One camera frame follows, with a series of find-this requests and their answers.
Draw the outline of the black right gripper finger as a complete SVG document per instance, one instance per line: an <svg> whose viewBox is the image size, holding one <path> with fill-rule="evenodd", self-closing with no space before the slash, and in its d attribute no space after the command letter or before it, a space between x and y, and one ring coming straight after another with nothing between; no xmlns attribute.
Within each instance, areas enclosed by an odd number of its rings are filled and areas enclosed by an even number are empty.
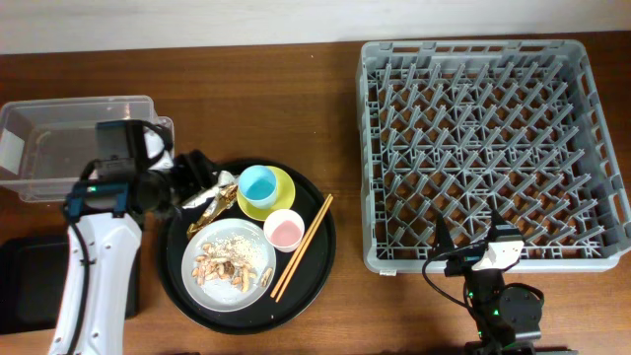
<svg viewBox="0 0 631 355"><path fill-rule="evenodd" d="M495 209L491 211L491 228L489 229L487 240L498 242L501 238L514 236L516 228L508 223L502 215Z"/></svg>
<svg viewBox="0 0 631 355"><path fill-rule="evenodd" d="M448 252L455 249L455 244L450 234L450 230L445 222L442 213L439 213L435 222L436 247L437 254Z"/></svg>

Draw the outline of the gold snack wrapper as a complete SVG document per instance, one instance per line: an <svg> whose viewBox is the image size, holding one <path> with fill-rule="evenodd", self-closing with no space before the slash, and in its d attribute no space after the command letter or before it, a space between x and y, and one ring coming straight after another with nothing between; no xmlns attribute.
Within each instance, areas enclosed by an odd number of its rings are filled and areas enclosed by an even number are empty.
<svg viewBox="0 0 631 355"><path fill-rule="evenodd" d="M222 187L200 218L189 225L186 236L191 240L199 231L210 225L222 212L229 210L237 200L238 187L235 183Z"/></svg>

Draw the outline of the blue cup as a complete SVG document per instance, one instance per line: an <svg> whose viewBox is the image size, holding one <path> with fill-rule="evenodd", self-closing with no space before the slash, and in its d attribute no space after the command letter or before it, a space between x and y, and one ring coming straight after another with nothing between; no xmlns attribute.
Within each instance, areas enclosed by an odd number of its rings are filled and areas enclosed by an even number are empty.
<svg viewBox="0 0 631 355"><path fill-rule="evenodd" d="M277 200L277 177L267 167L254 165L239 177L238 187L247 202L258 209L268 209Z"/></svg>

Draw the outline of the pink cup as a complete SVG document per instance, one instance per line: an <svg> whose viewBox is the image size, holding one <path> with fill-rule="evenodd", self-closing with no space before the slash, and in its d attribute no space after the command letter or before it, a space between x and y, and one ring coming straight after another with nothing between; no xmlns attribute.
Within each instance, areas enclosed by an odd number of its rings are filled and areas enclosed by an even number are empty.
<svg viewBox="0 0 631 355"><path fill-rule="evenodd" d="M265 238L279 251L294 251L305 234L303 218L294 210L281 209L272 212L264 221Z"/></svg>

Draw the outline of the white tissue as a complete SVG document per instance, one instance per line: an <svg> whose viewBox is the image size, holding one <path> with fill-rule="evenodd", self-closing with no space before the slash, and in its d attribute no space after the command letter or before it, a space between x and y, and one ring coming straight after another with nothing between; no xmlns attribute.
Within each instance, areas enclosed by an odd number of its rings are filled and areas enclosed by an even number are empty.
<svg viewBox="0 0 631 355"><path fill-rule="evenodd" d="M238 180L237 177L233 176L228 171L220 171L219 173L215 174L215 178L217 179L217 182L212 187L204 189L201 192L193 195L189 199L185 200L181 204L181 207L183 209L192 209L199 207L207 200L215 198L224 187L230 184L234 184Z"/></svg>

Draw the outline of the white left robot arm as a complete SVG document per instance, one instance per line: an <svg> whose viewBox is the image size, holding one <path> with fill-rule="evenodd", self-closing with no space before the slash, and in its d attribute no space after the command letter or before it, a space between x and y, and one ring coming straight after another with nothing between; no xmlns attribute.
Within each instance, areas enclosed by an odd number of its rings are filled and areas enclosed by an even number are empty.
<svg viewBox="0 0 631 355"><path fill-rule="evenodd" d="M52 354L119 354L134 260L148 214L171 217L217 181L217 168L195 150L168 169L140 159L94 159L62 206L69 260Z"/></svg>

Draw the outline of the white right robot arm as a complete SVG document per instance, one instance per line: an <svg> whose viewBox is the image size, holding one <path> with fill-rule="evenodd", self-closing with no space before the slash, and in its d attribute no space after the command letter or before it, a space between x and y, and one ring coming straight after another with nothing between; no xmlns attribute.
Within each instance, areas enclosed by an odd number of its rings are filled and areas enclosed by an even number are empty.
<svg viewBox="0 0 631 355"><path fill-rule="evenodd" d="M497 211L491 212L490 229L481 241L458 248L442 215L436 218L434 261L446 263L447 277L464 278L459 301L438 286L433 289L465 308L474 320L479 339L464 345L466 354L534 354L541 337L539 322L543 293L523 283L507 284L504 273L517 265L525 239L520 230Z"/></svg>

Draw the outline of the grey dishwasher rack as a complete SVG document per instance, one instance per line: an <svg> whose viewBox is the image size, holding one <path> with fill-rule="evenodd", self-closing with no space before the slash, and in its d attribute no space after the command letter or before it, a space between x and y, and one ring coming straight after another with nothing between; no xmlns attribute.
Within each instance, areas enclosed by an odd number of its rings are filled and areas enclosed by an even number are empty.
<svg viewBox="0 0 631 355"><path fill-rule="evenodd" d="M630 250L630 203L585 47L576 40L370 41L360 52L363 259L439 272L499 213L520 272L600 272Z"/></svg>

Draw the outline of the clear plastic waste bin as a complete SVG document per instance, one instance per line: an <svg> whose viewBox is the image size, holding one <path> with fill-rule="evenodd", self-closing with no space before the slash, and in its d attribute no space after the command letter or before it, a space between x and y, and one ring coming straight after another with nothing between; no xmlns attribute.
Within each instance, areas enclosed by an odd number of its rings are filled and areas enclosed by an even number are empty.
<svg viewBox="0 0 631 355"><path fill-rule="evenodd" d="M147 96L87 97L9 102L1 107L1 186L24 202L65 198L98 156L99 122L142 119L168 130Z"/></svg>

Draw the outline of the food scraps on plate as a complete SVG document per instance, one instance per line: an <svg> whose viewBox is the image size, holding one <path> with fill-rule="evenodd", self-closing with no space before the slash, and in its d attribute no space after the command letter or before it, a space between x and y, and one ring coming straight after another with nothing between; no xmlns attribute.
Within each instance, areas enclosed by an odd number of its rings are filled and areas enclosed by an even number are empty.
<svg viewBox="0 0 631 355"><path fill-rule="evenodd" d="M263 266L262 249L244 237L206 242L200 250L191 271L199 286L207 281L221 280L245 293L254 286L265 288L270 282L274 269Z"/></svg>

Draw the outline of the grey plate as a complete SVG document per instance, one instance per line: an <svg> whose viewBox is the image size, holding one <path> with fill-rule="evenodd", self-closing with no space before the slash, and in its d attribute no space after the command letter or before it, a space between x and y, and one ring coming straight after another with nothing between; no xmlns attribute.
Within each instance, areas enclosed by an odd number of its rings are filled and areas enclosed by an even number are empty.
<svg viewBox="0 0 631 355"><path fill-rule="evenodd" d="M262 249L263 266L274 269L268 286L254 286L245 293L232 287L229 282L221 280L207 281L203 286L199 286L191 276L191 271L195 257L201 254L201 245L206 242L229 240L236 236L244 237ZM187 294L201 307L220 313L235 312L252 305L267 291L275 271L276 252L265 239L262 229L250 221L237 218L223 219L203 228L190 240L181 260L181 276Z"/></svg>

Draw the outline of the black round tray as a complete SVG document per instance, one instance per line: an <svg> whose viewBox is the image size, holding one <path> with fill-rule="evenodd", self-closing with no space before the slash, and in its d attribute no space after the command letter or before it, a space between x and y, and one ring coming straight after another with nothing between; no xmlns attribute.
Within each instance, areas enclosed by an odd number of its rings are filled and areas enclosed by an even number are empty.
<svg viewBox="0 0 631 355"><path fill-rule="evenodd" d="M305 176L280 163L261 159L241 159L217 164L217 168L233 175L253 165L278 167L294 181L296 197L291 207L310 224L325 197ZM290 284L279 303L269 295L282 274L291 255L276 251L277 268L274 281L262 297L240 311L219 313L207 310L196 303L186 292L181 276L181 260L185 251L186 229L194 217L200 217L209 202L201 207L184 210L163 224L158 235L157 269L161 283L179 310L189 319L208 329L235 335L256 334L268 331L294 319L317 297L332 269L336 251L336 231L331 212L327 212L318 226Z"/></svg>

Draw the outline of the yellow bowl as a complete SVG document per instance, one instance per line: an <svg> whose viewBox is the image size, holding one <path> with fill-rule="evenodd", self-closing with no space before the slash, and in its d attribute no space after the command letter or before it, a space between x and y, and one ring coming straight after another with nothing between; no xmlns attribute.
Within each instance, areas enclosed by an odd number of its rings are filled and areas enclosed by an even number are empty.
<svg viewBox="0 0 631 355"><path fill-rule="evenodd" d="M277 178L278 194L275 203L269 209L259 209L251 205L238 191L238 205L248 218L255 221L264 221L272 212L280 209L290 209L294 203L296 196L296 188L294 181L290 175L284 170L268 166Z"/></svg>

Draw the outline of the black rectangular bin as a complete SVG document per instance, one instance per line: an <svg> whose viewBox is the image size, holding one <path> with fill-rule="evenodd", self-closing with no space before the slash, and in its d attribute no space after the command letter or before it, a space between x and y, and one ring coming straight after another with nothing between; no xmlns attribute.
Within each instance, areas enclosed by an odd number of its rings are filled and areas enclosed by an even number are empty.
<svg viewBox="0 0 631 355"><path fill-rule="evenodd" d="M64 236L12 239L1 246L1 333L56 326L68 268Z"/></svg>

